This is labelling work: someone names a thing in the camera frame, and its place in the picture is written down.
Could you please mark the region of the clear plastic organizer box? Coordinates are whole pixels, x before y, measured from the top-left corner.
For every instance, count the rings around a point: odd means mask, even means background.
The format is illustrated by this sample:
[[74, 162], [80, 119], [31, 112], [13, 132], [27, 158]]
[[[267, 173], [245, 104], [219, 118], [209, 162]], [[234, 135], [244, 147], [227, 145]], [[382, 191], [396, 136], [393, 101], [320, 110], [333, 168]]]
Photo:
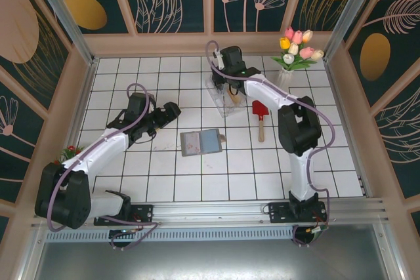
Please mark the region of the clear plastic organizer box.
[[[225, 118], [229, 115], [233, 115], [241, 110], [243, 110], [247, 103], [246, 103], [246, 97], [244, 94], [242, 94], [240, 91], [235, 90], [234, 88], [230, 88], [230, 85], [225, 83], [225, 90], [223, 92], [218, 92], [214, 89], [214, 82], [212, 81], [212, 77], [209, 76], [205, 80], [205, 86], [207, 88], [207, 91], [213, 100], [213, 103], [215, 104], [216, 108], [218, 109], [220, 116]], [[239, 94], [241, 97], [241, 103], [239, 106], [234, 106], [229, 95], [228, 91], [230, 91], [232, 94]]]

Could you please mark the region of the grey card holder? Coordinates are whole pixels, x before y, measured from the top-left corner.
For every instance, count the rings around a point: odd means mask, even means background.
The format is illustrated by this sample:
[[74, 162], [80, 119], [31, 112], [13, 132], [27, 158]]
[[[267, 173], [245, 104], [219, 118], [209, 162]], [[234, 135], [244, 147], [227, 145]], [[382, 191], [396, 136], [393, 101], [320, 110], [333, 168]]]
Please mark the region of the grey card holder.
[[221, 133], [220, 133], [220, 140], [221, 140], [221, 145], [222, 145], [222, 143], [226, 142], [226, 137], [225, 137], [225, 135], [223, 135], [223, 134], [221, 134]]

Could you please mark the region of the pink flower pattern card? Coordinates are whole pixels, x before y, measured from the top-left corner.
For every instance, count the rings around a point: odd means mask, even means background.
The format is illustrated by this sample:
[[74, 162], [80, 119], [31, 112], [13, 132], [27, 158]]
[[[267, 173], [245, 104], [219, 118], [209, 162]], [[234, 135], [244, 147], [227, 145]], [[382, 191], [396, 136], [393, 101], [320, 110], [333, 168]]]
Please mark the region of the pink flower pattern card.
[[201, 154], [199, 132], [183, 132], [180, 134], [180, 140], [181, 152], [183, 157]]

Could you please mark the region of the light blue card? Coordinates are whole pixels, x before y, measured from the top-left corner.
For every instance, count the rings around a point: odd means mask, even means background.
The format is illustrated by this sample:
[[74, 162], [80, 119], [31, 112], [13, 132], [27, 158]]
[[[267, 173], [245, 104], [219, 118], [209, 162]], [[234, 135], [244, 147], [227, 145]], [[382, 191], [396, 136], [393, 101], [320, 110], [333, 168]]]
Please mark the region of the light blue card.
[[222, 151], [220, 133], [218, 129], [209, 129], [199, 132], [200, 153], [210, 154]]

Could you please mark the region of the white ribbed vase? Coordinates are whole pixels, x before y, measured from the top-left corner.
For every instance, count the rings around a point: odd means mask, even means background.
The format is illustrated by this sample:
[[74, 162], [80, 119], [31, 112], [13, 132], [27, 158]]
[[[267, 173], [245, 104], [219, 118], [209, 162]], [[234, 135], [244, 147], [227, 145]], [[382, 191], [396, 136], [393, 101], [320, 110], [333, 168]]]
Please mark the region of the white ribbed vase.
[[289, 86], [290, 86], [292, 78], [293, 78], [293, 71], [282, 68], [278, 72], [277, 81], [276, 81], [277, 86], [280, 89], [286, 92], [289, 92]]

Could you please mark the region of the small red flower plant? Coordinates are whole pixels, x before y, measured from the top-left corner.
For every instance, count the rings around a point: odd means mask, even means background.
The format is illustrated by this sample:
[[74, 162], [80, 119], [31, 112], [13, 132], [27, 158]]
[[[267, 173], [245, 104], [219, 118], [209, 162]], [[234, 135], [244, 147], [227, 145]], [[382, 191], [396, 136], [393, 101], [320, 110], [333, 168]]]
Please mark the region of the small red flower plant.
[[62, 164], [63, 162], [75, 157], [77, 154], [83, 151], [83, 147], [68, 146], [64, 148], [60, 155], [54, 160], [55, 165]]

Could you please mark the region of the perforated metal strip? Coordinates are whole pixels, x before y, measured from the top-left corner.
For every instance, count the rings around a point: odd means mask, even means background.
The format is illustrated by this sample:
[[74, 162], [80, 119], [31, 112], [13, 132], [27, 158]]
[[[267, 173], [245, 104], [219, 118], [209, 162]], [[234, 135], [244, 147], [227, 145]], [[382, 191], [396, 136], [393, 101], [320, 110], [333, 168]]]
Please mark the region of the perforated metal strip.
[[[115, 234], [116, 242], [136, 241], [145, 234], [145, 231], [128, 234], [119, 230], [63, 230], [49, 232], [45, 236], [47, 243], [99, 243], [109, 242]], [[233, 241], [233, 240], [271, 240], [291, 239], [293, 228], [291, 226], [268, 226], [248, 228], [158, 228], [147, 236], [147, 241]]]

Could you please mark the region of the grey metal sheet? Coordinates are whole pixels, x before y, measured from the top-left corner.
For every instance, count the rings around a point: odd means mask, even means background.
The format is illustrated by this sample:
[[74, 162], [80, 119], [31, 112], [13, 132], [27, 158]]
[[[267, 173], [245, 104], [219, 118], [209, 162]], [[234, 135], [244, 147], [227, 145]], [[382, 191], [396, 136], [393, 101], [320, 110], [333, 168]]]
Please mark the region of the grey metal sheet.
[[334, 226], [307, 247], [288, 239], [45, 243], [34, 280], [409, 280], [381, 229]]

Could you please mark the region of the small green circuit board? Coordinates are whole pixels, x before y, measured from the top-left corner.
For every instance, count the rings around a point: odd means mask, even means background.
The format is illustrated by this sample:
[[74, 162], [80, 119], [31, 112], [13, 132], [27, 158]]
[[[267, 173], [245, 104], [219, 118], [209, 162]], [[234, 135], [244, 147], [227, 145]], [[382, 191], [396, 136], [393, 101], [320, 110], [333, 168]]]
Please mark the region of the small green circuit board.
[[310, 233], [314, 236], [320, 235], [323, 231], [327, 230], [329, 226], [327, 224], [324, 225], [317, 225], [310, 228], [307, 228], [305, 231]]

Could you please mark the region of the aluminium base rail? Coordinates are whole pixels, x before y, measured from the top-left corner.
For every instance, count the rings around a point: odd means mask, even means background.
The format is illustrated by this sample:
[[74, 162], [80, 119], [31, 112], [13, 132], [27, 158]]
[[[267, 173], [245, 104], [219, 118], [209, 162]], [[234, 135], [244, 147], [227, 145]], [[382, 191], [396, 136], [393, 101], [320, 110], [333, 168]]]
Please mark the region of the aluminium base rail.
[[[344, 198], [320, 199], [327, 211], [326, 223], [334, 224], [372, 224], [386, 222], [389, 216], [381, 199]], [[163, 224], [164, 226], [256, 226], [269, 224], [268, 204], [287, 201], [211, 201], [186, 203], [131, 203], [131, 205], [153, 205], [151, 222], [132, 224], [121, 221], [122, 225]], [[62, 224], [45, 219], [46, 228], [53, 232], [63, 230]], [[300, 223], [306, 226], [313, 223]], [[88, 219], [81, 227], [94, 226], [94, 218]]]

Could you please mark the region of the aluminium frame post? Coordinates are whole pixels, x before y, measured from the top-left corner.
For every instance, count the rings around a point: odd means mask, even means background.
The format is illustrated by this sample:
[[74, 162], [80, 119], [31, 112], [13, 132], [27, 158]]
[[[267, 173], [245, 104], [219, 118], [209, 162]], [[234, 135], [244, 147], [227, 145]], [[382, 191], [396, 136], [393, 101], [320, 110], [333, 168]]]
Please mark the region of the aluminium frame post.
[[61, 21], [67, 34], [73, 41], [73, 44], [78, 49], [84, 61], [91, 66], [94, 61], [94, 55], [92, 54], [87, 42], [83, 38], [83, 34], [80, 31], [78, 25], [75, 23], [72, 15], [70, 14], [64, 0], [47, 0], [50, 6], [54, 9], [58, 19]]
[[325, 47], [324, 61], [329, 62], [339, 48], [346, 32], [365, 0], [348, 0]]

